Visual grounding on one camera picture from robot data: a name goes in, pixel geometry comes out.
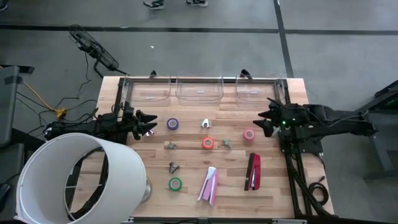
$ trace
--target white lampshade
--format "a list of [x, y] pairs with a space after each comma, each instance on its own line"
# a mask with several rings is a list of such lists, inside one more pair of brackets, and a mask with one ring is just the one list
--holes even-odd
[[[97, 147], [107, 155], [108, 180], [93, 208], [71, 222], [65, 184], [76, 162]], [[144, 163], [130, 147], [87, 134], [64, 134], [43, 144], [22, 170], [15, 219], [30, 224], [119, 224], [131, 216], [145, 189]]]

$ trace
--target wooden table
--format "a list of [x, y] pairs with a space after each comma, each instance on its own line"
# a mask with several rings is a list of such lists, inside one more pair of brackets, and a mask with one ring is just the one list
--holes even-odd
[[[99, 93], [98, 114], [109, 113], [115, 102], [120, 77], [104, 77]], [[293, 103], [308, 103], [304, 81], [301, 78], [287, 80], [290, 99]], [[140, 204], [132, 213], [134, 217], [213, 217], [213, 218], [293, 218], [292, 198], [285, 157], [280, 152], [275, 138], [265, 138], [262, 129], [252, 121], [259, 119], [258, 112], [267, 110], [266, 104], [256, 109], [237, 105], [234, 84], [224, 84], [224, 97], [218, 106], [183, 106], [175, 97], [175, 84], [171, 87], [170, 106], [141, 107], [147, 114], [156, 114], [158, 122], [155, 135], [135, 141], [130, 134], [127, 145], [132, 147], [144, 161], [147, 177], [152, 182], [152, 197]], [[177, 118], [180, 127], [170, 131], [166, 127], [169, 118]], [[202, 119], [211, 119], [212, 127], [202, 129]], [[246, 128], [256, 132], [254, 142], [248, 144], [242, 138]], [[202, 149], [201, 141], [211, 136], [216, 141], [213, 150]], [[232, 149], [222, 146], [223, 139], [230, 139]], [[164, 149], [169, 141], [177, 143], [178, 149]], [[261, 188], [244, 191], [244, 180], [249, 154], [261, 156]], [[78, 185], [98, 184], [103, 152], [94, 153], [85, 159]], [[169, 174], [169, 163], [180, 165], [180, 170]], [[303, 154], [303, 165], [308, 184], [319, 181], [325, 175], [319, 158]], [[218, 191], [215, 206], [197, 201], [207, 168], [219, 169]], [[183, 182], [182, 190], [169, 190], [168, 182], [178, 177]], [[77, 188], [72, 211], [79, 209], [95, 188]], [[304, 212], [303, 197], [298, 190], [300, 208]], [[315, 191], [315, 197], [322, 197]], [[333, 213], [331, 200], [325, 205]]]

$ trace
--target transparent container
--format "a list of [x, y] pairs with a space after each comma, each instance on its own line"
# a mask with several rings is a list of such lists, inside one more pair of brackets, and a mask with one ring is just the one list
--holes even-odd
[[176, 79], [175, 96], [181, 105], [219, 105], [224, 96], [223, 76], [179, 73]]
[[124, 77], [122, 97], [132, 107], [169, 106], [171, 77]]
[[269, 100], [285, 100], [285, 86], [282, 75], [272, 73], [261, 78], [236, 76], [235, 94], [238, 106], [268, 107]]

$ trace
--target gray floor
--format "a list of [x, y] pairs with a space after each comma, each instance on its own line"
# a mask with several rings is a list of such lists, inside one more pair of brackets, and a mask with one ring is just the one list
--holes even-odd
[[[398, 1], [393, 0], [280, 0], [286, 29], [397, 30]], [[11, 0], [0, 12], [0, 24], [46, 24], [116, 27], [209, 27], [276, 29], [271, 0], [212, 0], [205, 9], [190, 8], [183, 0], [168, 0], [164, 11], [144, 9], [140, 1]], [[285, 76], [279, 34], [91, 32], [131, 74], [161, 75], [222, 73], [235, 76], [242, 68], [254, 76], [279, 72]], [[398, 36], [288, 35], [294, 77], [304, 78], [311, 103], [355, 110], [375, 91], [398, 79]], [[75, 96], [85, 81], [85, 58], [68, 32], [0, 30], [0, 63], [31, 65], [36, 71], [25, 81], [52, 105]], [[92, 71], [80, 100], [96, 99], [101, 79]], [[104, 71], [106, 75], [117, 75]], [[22, 94], [34, 97], [24, 86]], [[36, 111], [42, 108], [26, 101]], [[93, 110], [90, 102], [70, 113], [79, 117]], [[53, 114], [45, 114], [47, 122]], [[37, 116], [18, 103], [14, 127], [30, 131]], [[340, 135], [323, 140], [326, 174], [335, 212], [345, 218], [398, 222], [398, 181], [365, 183], [363, 176], [378, 171], [366, 138]]]

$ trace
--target green tape roll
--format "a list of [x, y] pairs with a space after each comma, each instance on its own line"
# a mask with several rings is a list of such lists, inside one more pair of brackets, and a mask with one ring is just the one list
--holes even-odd
[[174, 177], [174, 178], [170, 179], [170, 181], [169, 181], [169, 189], [170, 190], [179, 191], [179, 190], [181, 190], [181, 188], [182, 188], [182, 181], [179, 178]]

